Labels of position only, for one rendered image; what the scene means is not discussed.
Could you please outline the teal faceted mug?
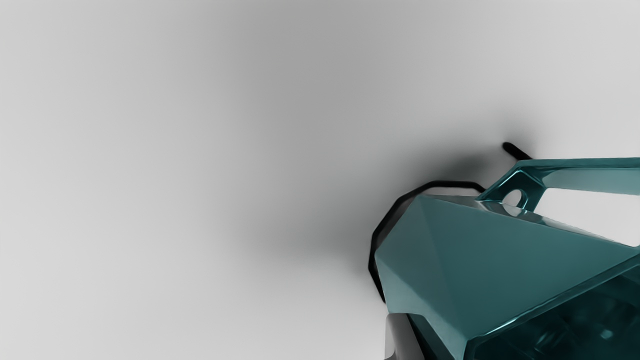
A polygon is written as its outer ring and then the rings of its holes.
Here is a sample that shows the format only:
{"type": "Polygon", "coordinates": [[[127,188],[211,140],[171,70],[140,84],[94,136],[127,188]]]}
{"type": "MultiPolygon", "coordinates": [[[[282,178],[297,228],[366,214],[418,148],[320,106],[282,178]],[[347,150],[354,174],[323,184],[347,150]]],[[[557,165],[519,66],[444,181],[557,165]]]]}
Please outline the teal faceted mug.
{"type": "Polygon", "coordinates": [[[387,310],[436,360],[640,360],[640,246],[535,212],[640,196],[640,158],[528,159],[479,196],[419,194],[375,251],[387,310]]]}

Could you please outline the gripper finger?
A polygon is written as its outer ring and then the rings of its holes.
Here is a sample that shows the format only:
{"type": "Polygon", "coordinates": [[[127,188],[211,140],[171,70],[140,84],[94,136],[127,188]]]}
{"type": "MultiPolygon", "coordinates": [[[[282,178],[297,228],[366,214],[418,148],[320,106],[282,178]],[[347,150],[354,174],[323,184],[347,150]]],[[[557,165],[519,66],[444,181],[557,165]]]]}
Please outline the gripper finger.
{"type": "Polygon", "coordinates": [[[384,360],[417,360],[417,339],[407,314],[387,315],[384,351],[384,360]]]}

